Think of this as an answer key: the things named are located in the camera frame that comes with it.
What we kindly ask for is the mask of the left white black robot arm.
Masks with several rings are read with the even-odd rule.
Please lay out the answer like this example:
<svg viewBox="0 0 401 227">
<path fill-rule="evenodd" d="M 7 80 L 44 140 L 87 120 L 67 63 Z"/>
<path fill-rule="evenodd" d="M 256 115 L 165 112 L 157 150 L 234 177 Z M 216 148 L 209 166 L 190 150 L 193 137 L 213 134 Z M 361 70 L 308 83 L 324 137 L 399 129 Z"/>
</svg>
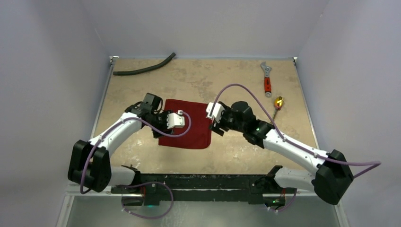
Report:
<svg viewBox="0 0 401 227">
<path fill-rule="evenodd" d="M 107 186 L 122 185 L 128 193 L 140 190 L 141 180 L 135 177 L 134 167 L 113 167 L 112 154 L 131 135 L 144 126 L 152 129 L 154 138 L 172 134 L 167 118 L 172 110 L 160 110 L 163 99 L 146 93 L 143 101 L 128 106 L 121 117 L 98 136 L 77 141 L 72 149 L 68 179 L 78 183 L 80 193 L 101 192 Z"/>
</svg>

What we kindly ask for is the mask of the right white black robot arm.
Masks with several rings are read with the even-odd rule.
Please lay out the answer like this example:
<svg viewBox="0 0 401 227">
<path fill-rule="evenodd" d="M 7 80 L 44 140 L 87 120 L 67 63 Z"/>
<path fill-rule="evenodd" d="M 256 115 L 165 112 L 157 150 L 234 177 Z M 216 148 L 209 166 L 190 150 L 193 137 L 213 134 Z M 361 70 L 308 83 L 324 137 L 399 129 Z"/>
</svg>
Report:
<svg viewBox="0 0 401 227">
<path fill-rule="evenodd" d="M 300 165 L 302 170 L 280 167 L 265 180 L 270 192 L 282 188 L 296 188 L 315 192 L 324 202 L 337 205 L 354 180 L 345 156 L 337 150 L 327 152 L 310 147 L 278 130 L 273 124 L 256 118 L 245 101 L 231 106 L 210 102 L 207 118 L 212 120 L 210 129 L 223 136 L 237 131 L 252 145 L 276 152 Z"/>
</svg>

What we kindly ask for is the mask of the dark red cloth napkin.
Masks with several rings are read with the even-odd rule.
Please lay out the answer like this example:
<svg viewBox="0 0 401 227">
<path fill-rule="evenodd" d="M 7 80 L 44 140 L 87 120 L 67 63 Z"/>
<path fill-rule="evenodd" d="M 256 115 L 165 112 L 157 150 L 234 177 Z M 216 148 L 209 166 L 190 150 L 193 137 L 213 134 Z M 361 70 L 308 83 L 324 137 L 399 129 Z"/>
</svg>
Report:
<svg viewBox="0 0 401 227">
<path fill-rule="evenodd" d="M 189 102 L 177 99 L 167 99 L 165 110 L 183 110 L 192 120 L 191 129 L 178 138 L 161 137 L 158 140 L 160 146 L 184 148 L 184 149 L 205 149 L 211 143 L 211 120 L 206 117 L 206 103 Z"/>
</svg>

